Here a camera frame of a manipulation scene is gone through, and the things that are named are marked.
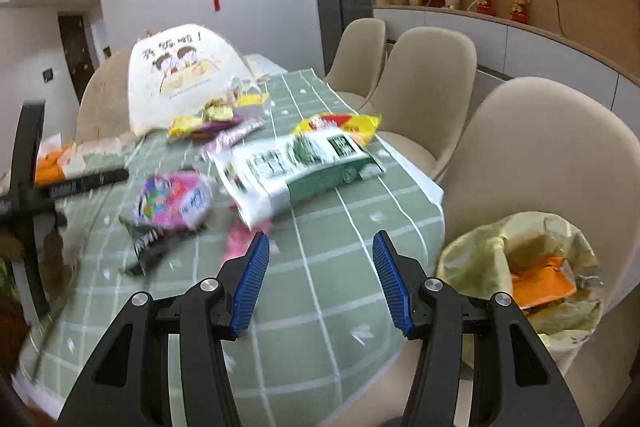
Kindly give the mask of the green white milk carton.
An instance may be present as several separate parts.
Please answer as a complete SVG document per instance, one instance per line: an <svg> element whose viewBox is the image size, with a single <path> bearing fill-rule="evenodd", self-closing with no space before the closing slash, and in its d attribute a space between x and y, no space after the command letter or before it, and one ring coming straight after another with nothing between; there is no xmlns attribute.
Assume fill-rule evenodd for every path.
<svg viewBox="0 0 640 427"><path fill-rule="evenodd" d="M238 145L215 153L213 163L249 229L314 196L385 172L372 154L338 128Z"/></svg>

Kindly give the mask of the trash bin with yellow bag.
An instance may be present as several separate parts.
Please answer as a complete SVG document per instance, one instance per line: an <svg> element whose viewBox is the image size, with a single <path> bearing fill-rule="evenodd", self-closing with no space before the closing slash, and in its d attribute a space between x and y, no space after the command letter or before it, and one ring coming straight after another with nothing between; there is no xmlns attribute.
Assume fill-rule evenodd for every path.
<svg viewBox="0 0 640 427"><path fill-rule="evenodd" d="M470 297L509 294L563 373L602 317L597 256L553 213L515 213L459 236L440 254L436 277Z"/></svg>

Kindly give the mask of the orange white paper bag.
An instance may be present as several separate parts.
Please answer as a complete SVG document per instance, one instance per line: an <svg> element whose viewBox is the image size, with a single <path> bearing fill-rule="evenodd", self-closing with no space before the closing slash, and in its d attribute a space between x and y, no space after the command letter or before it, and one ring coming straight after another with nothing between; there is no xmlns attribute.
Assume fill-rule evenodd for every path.
<svg viewBox="0 0 640 427"><path fill-rule="evenodd" d="M58 133L39 145L36 161L35 184L58 183L81 174L86 168L84 158L77 152L74 142L66 145Z"/></svg>

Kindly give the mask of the orange wrapper in bin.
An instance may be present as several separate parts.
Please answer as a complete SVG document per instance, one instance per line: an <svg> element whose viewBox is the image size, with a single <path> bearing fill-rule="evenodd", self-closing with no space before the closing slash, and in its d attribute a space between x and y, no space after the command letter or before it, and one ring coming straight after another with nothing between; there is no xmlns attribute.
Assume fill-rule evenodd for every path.
<svg viewBox="0 0 640 427"><path fill-rule="evenodd" d="M563 257L540 259L527 269L513 272L511 277L512 296L521 309L548 305L577 291L573 271Z"/></svg>

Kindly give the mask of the black snack wrapper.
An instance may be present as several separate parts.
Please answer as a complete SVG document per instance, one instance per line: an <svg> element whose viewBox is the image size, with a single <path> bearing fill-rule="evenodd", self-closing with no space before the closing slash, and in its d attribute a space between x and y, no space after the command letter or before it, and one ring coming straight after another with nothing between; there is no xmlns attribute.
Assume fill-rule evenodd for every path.
<svg viewBox="0 0 640 427"><path fill-rule="evenodd" d="M129 233L136 256L135 262L120 270L127 277L146 277L171 249L206 230L205 225L200 225L195 230L164 229L147 223L134 222L124 217L119 217L118 221Z"/></svg>

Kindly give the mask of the pink purple snack bag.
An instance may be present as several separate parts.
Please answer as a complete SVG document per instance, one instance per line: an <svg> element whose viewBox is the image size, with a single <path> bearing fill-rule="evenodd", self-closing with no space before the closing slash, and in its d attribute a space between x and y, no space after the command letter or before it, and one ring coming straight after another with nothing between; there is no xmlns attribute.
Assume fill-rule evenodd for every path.
<svg viewBox="0 0 640 427"><path fill-rule="evenodd" d="M145 180L134 221L163 230L195 231L213 207L215 182L196 170L155 173Z"/></svg>

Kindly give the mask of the white mesh food cover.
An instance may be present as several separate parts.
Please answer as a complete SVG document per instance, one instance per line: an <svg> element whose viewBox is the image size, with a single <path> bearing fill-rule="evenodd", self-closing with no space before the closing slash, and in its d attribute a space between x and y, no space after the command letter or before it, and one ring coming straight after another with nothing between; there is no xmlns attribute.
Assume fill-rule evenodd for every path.
<svg viewBox="0 0 640 427"><path fill-rule="evenodd" d="M246 57L197 24L148 35L99 66L82 96L76 142L167 130L209 102L234 105L258 83Z"/></svg>

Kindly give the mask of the purple long wrapper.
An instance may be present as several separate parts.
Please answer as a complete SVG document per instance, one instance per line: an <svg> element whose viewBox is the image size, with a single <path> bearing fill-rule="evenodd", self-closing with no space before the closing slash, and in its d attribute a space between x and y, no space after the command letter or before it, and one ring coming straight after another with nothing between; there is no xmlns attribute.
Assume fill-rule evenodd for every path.
<svg viewBox="0 0 640 427"><path fill-rule="evenodd" d="M201 158L212 161L216 154L231 150L235 144L264 127L262 118L248 118L234 127L219 132L215 138L201 148Z"/></svg>

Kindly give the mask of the yellow green snack packet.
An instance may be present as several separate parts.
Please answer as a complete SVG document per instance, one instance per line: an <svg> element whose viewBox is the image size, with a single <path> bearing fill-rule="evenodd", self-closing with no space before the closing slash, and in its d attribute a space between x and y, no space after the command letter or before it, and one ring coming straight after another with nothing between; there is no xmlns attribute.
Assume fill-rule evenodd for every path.
<svg viewBox="0 0 640 427"><path fill-rule="evenodd" d="M166 138L171 141L214 136L242 121L243 118L234 113L231 105L213 100L207 102L198 113L177 117L167 130Z"/></svg>

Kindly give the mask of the beige chair nearest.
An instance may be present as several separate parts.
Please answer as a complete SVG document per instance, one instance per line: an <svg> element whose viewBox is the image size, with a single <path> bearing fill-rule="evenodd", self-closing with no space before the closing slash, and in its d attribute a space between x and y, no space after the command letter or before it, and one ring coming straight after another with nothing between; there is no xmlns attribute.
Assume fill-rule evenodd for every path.
<svg viewBox="0 0 640 427"><path fill-rule="evenodd" d="M515 78L485 98L439 181L447 241L521 211L559 215L597 255L606 309L639 252L639 140L589 96Z"/></svg>

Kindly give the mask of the beige chair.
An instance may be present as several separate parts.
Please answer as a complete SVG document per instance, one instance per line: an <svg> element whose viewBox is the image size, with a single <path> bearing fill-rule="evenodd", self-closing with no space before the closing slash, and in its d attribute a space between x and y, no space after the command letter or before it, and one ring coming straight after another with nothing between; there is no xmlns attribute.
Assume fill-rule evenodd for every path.
<svg viewBox="0 0 640 427"><path fill-rule="evenodd" d="M476 49L461 32L405 31L390 51L371 98L358 112L378 116L378 137L431 179L444 172L468 115Z"/></svg>
<svg viewBox="0 0 640 427"><path fill-rule="evenodd" d="M439 181L447 241L521 211L559 215L597 255L606 309L639 252L639 140L589 96L515 78L485 98Z"/></svg>
<svg viewBox="0 0 640 427"><path fill-rule="evenodd" d="M386 26L377 18L360 18L343 32L324 82L352 109L370 100L380 81L386 46Z"/></svg>

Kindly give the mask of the small grey yellow gift box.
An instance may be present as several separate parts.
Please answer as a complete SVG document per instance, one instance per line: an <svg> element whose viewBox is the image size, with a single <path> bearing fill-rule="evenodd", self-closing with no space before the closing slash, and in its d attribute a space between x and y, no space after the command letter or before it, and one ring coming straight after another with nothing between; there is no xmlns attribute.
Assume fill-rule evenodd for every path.
<svg viewBox="0 0 640 427"><path fill-rule="evenodd" d="M267 109L269 94L262 91L259 83L251 79L233 80L233 113L243 120L262 119Z"/></svg>

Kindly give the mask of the green grid tablecloth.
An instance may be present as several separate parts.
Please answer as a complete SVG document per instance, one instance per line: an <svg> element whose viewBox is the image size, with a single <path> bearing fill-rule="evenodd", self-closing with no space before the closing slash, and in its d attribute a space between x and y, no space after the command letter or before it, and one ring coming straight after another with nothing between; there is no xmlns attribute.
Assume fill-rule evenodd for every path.
<svg viewBox="0 0 640 427"><path fill-rule="evenodd" d="M273 221L270 261L250 327L224 345L230 381L247 426L326 426L398 358L395 329L371 259L374 234L432 271L442 248L442 190L389 139L370 153L381 176L340 186ZM62 202L65 259L73 268L64 306L27 335L14 384L50 415L62 409L96 343L137 291L178 295L220 267L238 215L217 186L203 233L172 248L148 277L127 277L130 216L151 174L191 166L206 174L188 141L146 136L122 156L94 156L89 169L125 166L127 182Z"/></svg>

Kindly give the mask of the yellow red snack bag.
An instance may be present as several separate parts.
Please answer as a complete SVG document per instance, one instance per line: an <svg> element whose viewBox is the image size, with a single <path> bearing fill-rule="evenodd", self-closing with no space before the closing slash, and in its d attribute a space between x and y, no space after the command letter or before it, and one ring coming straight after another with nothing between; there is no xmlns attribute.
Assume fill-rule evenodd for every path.
<svg viewBox="0 0 640 427"><path fill-rule="evenodd" d="M320 113L299 121L292 133L336 128L349 134L359 145L366 146L375 137L381 120L380 116Z"/></svg>

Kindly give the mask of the beige chair middle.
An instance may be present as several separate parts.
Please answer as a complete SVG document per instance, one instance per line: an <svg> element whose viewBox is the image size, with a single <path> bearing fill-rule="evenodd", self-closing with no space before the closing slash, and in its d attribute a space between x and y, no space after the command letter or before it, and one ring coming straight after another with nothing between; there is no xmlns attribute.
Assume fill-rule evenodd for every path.
<svg viewBox="0 0 640 427"><path fill-rule="evenodd" d="M476 49L461 32L405 31L390 51L371 98L358 112L378 116L378 137L431 179L444 172L468 115Z"/></svg>

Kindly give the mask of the beige chair far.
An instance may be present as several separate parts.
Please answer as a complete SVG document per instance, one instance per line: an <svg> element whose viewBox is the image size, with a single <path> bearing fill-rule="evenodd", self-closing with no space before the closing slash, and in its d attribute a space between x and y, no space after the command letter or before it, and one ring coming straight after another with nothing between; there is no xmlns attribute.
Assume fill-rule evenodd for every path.
<svg viewBox="0 0 640 427"><path fill-rule="evenodd" d="M360 18L343 32L324 82L352 109L370 100L380 81L386 46L386 26L377 18Z"/></svg>

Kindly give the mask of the red figurine right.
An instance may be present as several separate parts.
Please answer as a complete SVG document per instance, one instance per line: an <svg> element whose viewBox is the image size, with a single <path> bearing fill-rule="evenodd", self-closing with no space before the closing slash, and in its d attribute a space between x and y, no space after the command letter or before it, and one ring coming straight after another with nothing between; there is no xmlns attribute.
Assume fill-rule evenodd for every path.
<svg viewBox="0 0 640 427"><path fill-rule="evenodd" d="M528 25L528 3L527 0L513 0L510 9L510 20L519 24Z"/></svg>

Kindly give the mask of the red figurine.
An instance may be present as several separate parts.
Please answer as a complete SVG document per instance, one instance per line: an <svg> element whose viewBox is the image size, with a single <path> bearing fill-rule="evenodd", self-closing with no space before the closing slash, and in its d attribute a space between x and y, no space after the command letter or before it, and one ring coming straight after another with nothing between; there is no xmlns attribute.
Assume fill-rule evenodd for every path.
<svg viewBox="0 0 640 427"><path fill-rule="evenodd" d="M494 16L494 0L477 0L475 5L475 11L478 14Z"/></svg>
<svg viewBox="0 0 640 427"><path fill-rule="evenodd" d="M510 20L519 24L528 25L528 3L527 0L513 0L510 9Z"/></svg>

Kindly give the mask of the red figurine left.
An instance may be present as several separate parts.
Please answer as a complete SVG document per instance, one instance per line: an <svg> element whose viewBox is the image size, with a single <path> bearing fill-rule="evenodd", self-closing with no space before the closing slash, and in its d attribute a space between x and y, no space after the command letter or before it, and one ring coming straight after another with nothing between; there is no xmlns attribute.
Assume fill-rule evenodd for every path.
<svg viewBox="0 0 640 427"><path fill-rule="evenodd" d="M494 16L494 0L477 0L475 5L475 11L478 14Z"/></svg>

